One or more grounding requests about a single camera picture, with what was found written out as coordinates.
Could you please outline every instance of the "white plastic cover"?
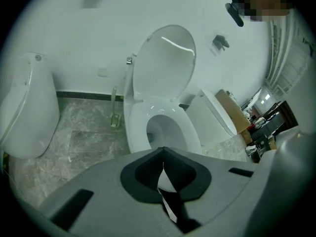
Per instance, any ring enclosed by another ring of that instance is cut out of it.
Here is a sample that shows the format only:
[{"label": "white plastic cover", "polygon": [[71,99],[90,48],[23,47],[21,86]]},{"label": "white plastic cover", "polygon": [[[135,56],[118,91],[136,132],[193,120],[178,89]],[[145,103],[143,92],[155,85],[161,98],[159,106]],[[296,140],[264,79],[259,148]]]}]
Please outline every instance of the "white plastic cover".
[{"label": "white plastic cover", "polygon": [[144,42],[135,60],[135,100],[178,98],[192,77],[195,60],[195,43],[188,30],[177,25],[158,29]]},{"label": "white plastic cover", "polygon": [[12,87],[2,102],[0,106],[0,144],[21,111],[27,90],[26,85]]},{"label": "white plastic cover", "polygon": [[207,90],[201,90],[201,92],[203,95],[205,95],[205,97],[202,98],[203,101],[206,103],[206,105],[215,115],[217,120],[221,123],[223,128],[227,131],[227,133],[231,136],[237,135],[237,130],[233,121],[231,120],[228,113],[225,111],[224,107],[221,105],[221,103],[217,100],[217,98],[213,94],[208,92]]}]

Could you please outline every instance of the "toilet lid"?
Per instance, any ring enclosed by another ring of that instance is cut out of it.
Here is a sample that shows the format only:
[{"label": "toilet lid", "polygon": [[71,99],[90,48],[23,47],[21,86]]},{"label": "toilet lid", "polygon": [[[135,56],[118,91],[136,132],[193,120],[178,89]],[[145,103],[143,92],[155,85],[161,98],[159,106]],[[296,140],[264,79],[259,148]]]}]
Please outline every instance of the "toilet lid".
[{"label": "toilet lid", "polygon": [[135,60],[134,99],[178,98],[192,77],[195,60],[195,43],[188,30],[177,25],[156,30]]}]

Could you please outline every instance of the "marble floor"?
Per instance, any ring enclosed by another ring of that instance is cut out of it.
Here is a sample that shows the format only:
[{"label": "marble floor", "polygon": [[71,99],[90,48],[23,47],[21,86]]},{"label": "marble floor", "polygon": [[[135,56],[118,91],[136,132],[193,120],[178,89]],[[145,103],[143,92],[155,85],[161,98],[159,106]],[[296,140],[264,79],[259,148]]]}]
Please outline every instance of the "marble floor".
[{"label": "marble floor", "polygon": [[[60,121],[46,152],[35,159],[9,158],[12,190],[34,208],[61,185],[90,166],[129,154],[124,121],[110,127],[110,101],[58,98]],[[123,103],[116,102],[123,115]],[[248,161],[240,135],[214,147],[210,157]]]}]

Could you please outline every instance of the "toilet bowl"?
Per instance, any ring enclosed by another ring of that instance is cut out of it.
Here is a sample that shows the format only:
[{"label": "toilet bowl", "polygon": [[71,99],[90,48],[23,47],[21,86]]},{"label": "toilet bowl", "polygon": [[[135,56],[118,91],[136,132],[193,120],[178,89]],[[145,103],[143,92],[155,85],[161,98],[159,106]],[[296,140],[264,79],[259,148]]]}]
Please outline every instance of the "toilet bowl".
[{"label": "toilet bowl", "polygon": [[46,59],[27,53],[0,106],[0,147],[17,158],[38,157],[47,149],[58,121],[56,90]]},{"label": "toilet bowl", "polygon": [[186,110],[202,146],[215,146],[237,135],[236,127],[217,98],[200,90]]},{"label": "toilet bowl", "polygon": [[198,135],[179,97],[196,60],[193,37],[169,25],[153,32],[129,66],[124,89],[124,119],[131,153],[171,147],[201,154]]}]

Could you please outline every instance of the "toilet seat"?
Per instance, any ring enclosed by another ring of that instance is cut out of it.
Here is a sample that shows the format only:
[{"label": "toilet seat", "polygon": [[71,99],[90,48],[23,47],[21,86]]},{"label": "toilet seat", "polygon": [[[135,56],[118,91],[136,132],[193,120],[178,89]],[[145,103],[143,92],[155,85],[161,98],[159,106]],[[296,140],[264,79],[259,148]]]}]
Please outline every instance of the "toilet seat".
[{"label": "toilet seat", "polygon": [[176,103],[146,101],[133,105],[130,115],[130,147],[132,152],[151,149],[147,124],[156,115],[173,119],[180,127],[189,152],[201,154],[197,133],[185,111]]},{"label": "toilet seat", "polygon": [[[124,98],[127,140],[132,153],[167,146],[202,154],[193,125],[178,106],[195,62],[193,37],[181,26],[159,28],[145,40],[133,63],[132,90],[129,88],[133,100],[128,100],[133,105],[127,106],[128,95]],[[153,137],[151,141],[147,129]]]}]

